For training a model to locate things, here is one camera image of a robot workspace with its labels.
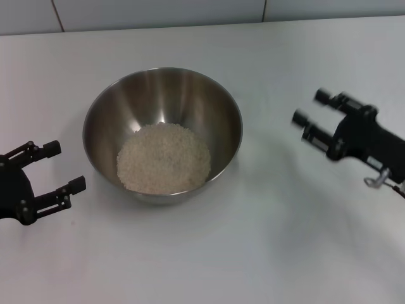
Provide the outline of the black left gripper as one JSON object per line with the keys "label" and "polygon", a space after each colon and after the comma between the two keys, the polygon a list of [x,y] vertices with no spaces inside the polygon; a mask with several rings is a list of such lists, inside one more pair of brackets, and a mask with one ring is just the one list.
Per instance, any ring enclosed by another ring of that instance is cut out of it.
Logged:
{"label": "black left gripper", "polygon": [[84,176],[46,194],[34,197],[31,183],[22,168],[61,153],[58,141],[39,147],[29,141],[1,155],[1,219],[15,219],[31,225],[37,219],[72,207],[70,196],[86,190]]}

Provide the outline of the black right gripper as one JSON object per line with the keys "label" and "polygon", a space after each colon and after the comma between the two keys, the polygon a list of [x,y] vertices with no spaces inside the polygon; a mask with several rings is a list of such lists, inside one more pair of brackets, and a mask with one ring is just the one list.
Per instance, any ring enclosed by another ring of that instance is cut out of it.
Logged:
{"label": "black right gripper", "polygon": [[364,105],[344,92],[332,96],[324,89],[317,90],[314,100],[344,113],[345,117],[330,133],[296,110],[292,123],[302,129],[303,141],[335,162],[357,158],[376,170],[378,177],[364,178],[368,186],[381,186],[388,179],[396,184],[404,182],[404,140],[378,124],[378,110],[374,106]]}

